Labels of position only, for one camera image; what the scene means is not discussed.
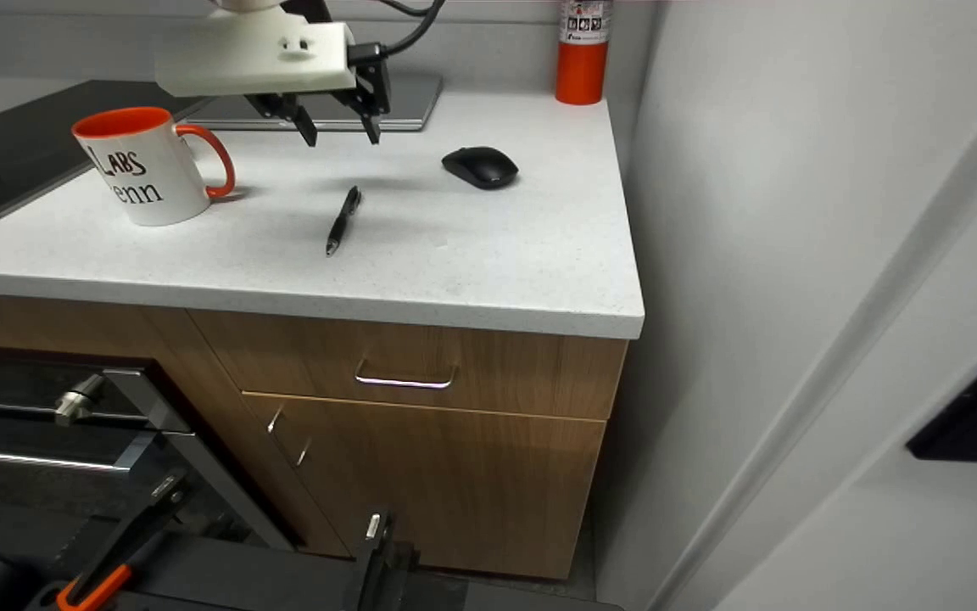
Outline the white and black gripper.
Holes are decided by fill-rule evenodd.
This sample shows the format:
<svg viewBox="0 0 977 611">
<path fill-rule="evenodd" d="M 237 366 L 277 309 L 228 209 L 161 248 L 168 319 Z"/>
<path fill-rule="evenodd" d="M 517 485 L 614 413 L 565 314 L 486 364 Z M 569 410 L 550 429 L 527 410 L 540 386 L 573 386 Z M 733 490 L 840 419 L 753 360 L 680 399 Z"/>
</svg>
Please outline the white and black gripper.
<svg viewBox="0 0 977 611">
<path fill-rule="evenodd" d="M 381 109 L 355 93 L 388 85 L 369 44 L 355 44 L 341 20 L 289 13 L 282 0 L 215 0 L 208 18 L 167 29 L 156 83 L 179 98 L 248 94 L 257 116 L 289 118 L 306 145 L 314 145 L 318 128 L 300 94 L 331 93 L 381 142 Z"/>
</svg>

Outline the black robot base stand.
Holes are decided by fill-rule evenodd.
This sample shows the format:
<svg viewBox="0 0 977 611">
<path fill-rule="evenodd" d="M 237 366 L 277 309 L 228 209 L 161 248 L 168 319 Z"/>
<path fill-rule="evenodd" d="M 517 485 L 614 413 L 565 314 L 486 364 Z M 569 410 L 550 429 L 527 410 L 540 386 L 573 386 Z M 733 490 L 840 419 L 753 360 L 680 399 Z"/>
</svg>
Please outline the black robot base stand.
<svg viewBox="0 0 977 611">
<path fill-rule="evenodd" d="M 286 556 L 215 539 L 168 539 L 98 605 L 62 605 L 70 572 L 50 556 L 0 553 L 0 611 L 616 611 L 550 592 L 399 573 L 353 592 L 341 562 Z"/>
</svg>

